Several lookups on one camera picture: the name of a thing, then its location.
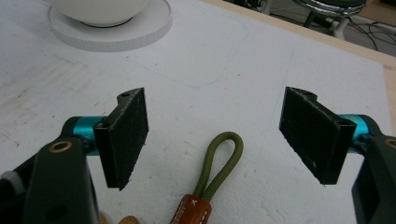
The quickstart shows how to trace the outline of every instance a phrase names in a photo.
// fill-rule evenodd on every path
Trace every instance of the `white table surface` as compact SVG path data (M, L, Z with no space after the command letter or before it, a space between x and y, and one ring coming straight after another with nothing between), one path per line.
M312 91L335 113L374 118L390 133L382 65L196 0L170 0L173 27L133 51L97 53L56 39L43 0L0 2L0 173L57 137L73 116L108 115L116 96L145 87L150 131L131 182L107 189L88 158L100 209L115 222L169 223L192 193L209 142L245 142L214 196L209 223L354 223L351 187L362 157L322 186L278 130L286 86ZM220 146L215 173L233 144Z

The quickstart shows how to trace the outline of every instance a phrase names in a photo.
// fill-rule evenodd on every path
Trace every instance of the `white bowl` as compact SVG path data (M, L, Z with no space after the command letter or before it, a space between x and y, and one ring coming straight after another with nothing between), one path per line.
M64 15L91 26L122 24L139 13L149 0L49 0Z

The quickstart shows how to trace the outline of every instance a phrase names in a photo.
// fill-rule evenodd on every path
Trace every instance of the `olive green cord loop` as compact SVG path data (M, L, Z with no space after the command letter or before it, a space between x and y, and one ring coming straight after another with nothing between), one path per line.
M213 157L215 156L216 149L222 142L226 140L233 140L235 142L235 150L233 151L233 155L227 161L221 171L216 175L216 177L212 180L212 183L210 183L207 189L205 189L207 181L209 180L210 170L212 169L212 162ZM195 187L193 194L210 202L222 182L227 178L235 165L238 163L239 159L242 156L243 148L244 143L242 141L242 138L237 133L221 133L217 137L215 137L215 139L212 140L209 147L207 148L201 176L199 177L197 186Z

